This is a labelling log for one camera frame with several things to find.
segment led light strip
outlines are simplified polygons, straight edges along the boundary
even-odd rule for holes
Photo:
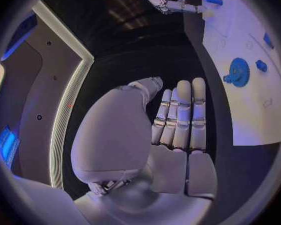
[[[68,106],[68,104],[74,105],[80,88],[94,63],[94,57],[43,2],[39,1],[32,10],[82,59],[62,95],[51,133],[49,154],[51,185],[54,188],[63,189],[64,141],[73,109],[73,106]]]

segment dark floor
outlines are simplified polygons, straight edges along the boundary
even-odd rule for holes
[[[207,145],[215,161],[218,195],[205,224],[218,224],[248,200],[268,173],[279,145],[233,146],[227,97],[202,45],[204,22],[199,15],[163,15],[146,0],[44,1],[95,56],[73,108],[64,143],[63,184],[73,199],[88,190],[75,177],[70,160],[76,131],[88,109],[118,85],[161,76],[164,88],[194,77],[204,77],[209,84]],[[187,2],[199,4],[200,0]],[[151,121],[161,95],[148,105]]]

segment blue gear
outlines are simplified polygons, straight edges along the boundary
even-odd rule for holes
[[[229,70],[229,75],[223,77],[224,82],[233,83],[236,87],[244,87],[250,78],[250,68],[248,63],[242,58],[235,58]]]

